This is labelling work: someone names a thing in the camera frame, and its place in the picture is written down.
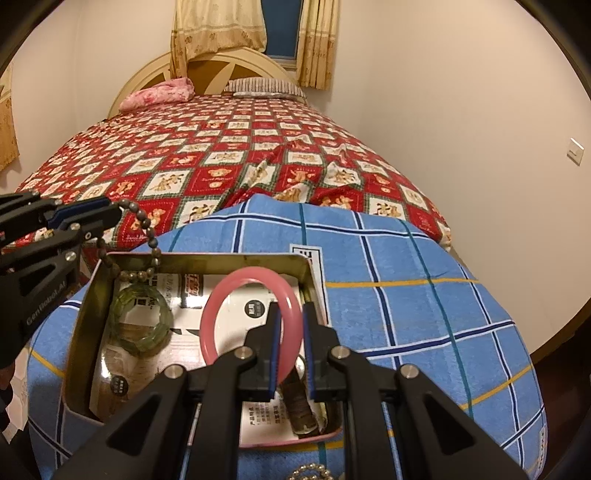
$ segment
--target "red and white patchwork sheet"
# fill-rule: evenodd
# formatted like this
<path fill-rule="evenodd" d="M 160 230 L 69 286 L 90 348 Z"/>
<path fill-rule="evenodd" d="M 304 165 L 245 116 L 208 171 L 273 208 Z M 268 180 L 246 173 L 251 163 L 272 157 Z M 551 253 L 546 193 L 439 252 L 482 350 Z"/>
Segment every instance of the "red and white patchwork sheet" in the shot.
<path fill-rule="evenodd" d="M 135 199 L 158 234 L 263 193 L 405 219 L 450 245 L 442 215 L 409 179 L 292 100 L 198 96 L 118 115 L 73 137 L 17 191 L 31 189 L 65 203 Z M 105 239 L 127 251 L 145 235 L 128 213 Z"/>

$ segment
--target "pink ring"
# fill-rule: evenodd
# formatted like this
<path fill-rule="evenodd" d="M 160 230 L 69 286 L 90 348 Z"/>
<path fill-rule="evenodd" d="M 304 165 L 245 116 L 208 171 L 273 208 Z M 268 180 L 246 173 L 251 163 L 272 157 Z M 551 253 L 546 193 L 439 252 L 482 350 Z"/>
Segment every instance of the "pink ring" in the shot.
<path fill-rule="evenodd" d="M 201 353 L 205 363 L 211 365 L 217 359 L 214 328 L 217 313 L 223 301 L 231 292 L 248 283 L 262 283 L 271 290 L 281 310 L 283 320 L 283 337 L 279 347 L 279 367 L 277 369 L 277 383 L 285 380 L 300 353 L 303 337 L 303 318 L 300 304 L 291 286 L 279 274 L 263 267 L 244 267 L 236 270 L 216 285 L 211 292 L 201 316 L 199 337 Z"/>

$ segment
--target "bead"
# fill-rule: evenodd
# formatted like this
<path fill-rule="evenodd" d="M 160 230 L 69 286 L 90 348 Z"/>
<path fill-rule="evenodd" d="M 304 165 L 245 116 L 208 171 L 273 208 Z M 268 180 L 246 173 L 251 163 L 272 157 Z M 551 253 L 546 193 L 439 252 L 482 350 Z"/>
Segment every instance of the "bead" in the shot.
<path fill-rule="evenodd" d="M 119 265 L 117 265 L 116 263 L 111 265 L 111 277 L 112 278 L 119 277 L 120 273 L 121 273 L 121 267 Z"/>

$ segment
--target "curtain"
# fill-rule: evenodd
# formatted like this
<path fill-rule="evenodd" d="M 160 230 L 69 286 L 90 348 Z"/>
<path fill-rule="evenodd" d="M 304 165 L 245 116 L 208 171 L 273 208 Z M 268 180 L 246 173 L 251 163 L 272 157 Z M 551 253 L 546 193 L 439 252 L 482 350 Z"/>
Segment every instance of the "curtain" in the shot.
<path fill-rule="evenodd" d="M 265 51 L 261 0 L 177 0 L 171 38 L 172 78 L 187 76 L 190 60 L 236 47 Z"/>
<path fill-rule="evenodd" d="M 0 78 L 0 171 L 19 155 L 12 119 L 11 82 L 12 64 Z"/>
<path fill-rule="evenodd" d="M 335 63 L 340 0 L 304 0 L 297 46 L 300 86 L 328 90 Z"/>

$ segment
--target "light switch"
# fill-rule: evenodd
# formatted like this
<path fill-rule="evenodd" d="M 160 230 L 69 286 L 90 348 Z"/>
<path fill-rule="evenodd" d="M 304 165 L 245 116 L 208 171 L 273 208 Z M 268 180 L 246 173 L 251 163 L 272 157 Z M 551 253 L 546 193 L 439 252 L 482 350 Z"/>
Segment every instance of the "light switch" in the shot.
<path fill-rule="evenodd" d="M 566 156 L 574 161 L 577 165 L 581 165 L 581 160 L 583 159 L 583 153 L 585 151 L 585 147 L 582 146 L 579 142 L 577 142 L 574 138 L 570 139 L 569 144 L 569 151 L 566 152 Z"/>

